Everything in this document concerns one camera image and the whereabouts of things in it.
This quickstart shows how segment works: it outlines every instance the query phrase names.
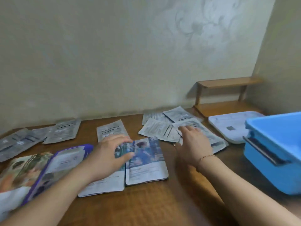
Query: person's left hand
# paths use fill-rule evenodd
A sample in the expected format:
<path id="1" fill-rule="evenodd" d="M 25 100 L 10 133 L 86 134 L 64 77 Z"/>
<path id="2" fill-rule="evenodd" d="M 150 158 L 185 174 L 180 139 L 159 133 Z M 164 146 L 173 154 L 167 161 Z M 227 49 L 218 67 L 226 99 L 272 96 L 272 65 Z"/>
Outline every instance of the person's left hand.
<path id="1" fill-rule="evenodd" d="M 133 142 L 125 135 L 110 135 L 105 137 L 79 165 L 89 178 L 89 183 L 104 179 L 117 171 L 134 156 L 134 152 L 115 158 L 115 148 L 122 143 Z"/>

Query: small wooden rack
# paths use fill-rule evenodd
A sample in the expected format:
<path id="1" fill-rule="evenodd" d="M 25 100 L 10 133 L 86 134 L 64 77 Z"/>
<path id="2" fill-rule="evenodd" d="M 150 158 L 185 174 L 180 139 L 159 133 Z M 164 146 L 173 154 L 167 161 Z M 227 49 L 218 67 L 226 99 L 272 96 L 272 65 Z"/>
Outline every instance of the small wooden rack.
<path id="1" fill-rule="evenodd" d="M 196 95 L 194 107 L 202 116 L 206 118 L 215 115 L 245 112 L 245 111 L 261 112 L 258 108 L 249 105 L 248 103 L 243 101 L 243 99 L 248 85 L 254 85 L 262 82 L 263 80 L 258 77 L 243 77 L 243 78 L 199 81 L 197 82 L 197 95 Z M 234 86 L 241 87 L 238 101 L 200 104 L 200 99 L 201 99 L 201 94 L 203 89 L 214 89 L 214 88 L 224 88 L 224 87 L 234 87 Z"/>

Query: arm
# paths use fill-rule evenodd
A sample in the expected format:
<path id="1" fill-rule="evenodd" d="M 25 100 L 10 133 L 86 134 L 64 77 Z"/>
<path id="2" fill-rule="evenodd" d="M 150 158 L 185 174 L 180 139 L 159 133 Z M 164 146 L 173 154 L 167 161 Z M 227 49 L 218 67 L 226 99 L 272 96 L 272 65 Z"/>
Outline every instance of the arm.
<path id="1" fill-rule="evenodd" d="M 178 154 L 211 182 L 240 225 L 301 225 L 298 217 L 212 156 L 210 142 L 201 132 L 190 126 L 179 129 L 183 146 L 176 145 Z"/>
<path id="2" fill-rule="evenodd" d="M 108 177 L 133 157 L 127 153 L 115 159 L 115 148 L 131 142 L 124 135 L 111 135 L 95 147 L 81 164 L 64 178 L 23 206 L 0 226 L 55 226 L 62 219 L 77 194 L 89 183 Z"/>

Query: purple-edged book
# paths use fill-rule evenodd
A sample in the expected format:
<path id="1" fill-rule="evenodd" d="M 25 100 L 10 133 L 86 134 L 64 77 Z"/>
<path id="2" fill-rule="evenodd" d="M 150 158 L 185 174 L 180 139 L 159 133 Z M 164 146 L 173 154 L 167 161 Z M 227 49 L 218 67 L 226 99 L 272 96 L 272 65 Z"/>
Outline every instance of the purple-edged book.
<path id="1" fill-rule="evenodd" d="M 56 152 L 48 160 L 21 205 L 25 205 L 66 175 L 85 159 L 92 152 L 93 148 L 94 146 L 91 144 L 84 144 Z"/>

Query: blue bin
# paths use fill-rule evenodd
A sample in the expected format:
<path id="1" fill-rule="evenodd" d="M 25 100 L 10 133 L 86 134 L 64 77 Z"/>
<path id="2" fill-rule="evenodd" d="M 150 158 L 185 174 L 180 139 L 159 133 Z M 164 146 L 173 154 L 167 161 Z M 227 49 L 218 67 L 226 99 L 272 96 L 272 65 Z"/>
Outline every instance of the blue bin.
<path id="1" fill-rule="evenodd" d="M 301 112 L 252 118 L 246 158 L 280 191 L 301 194 Z"/>

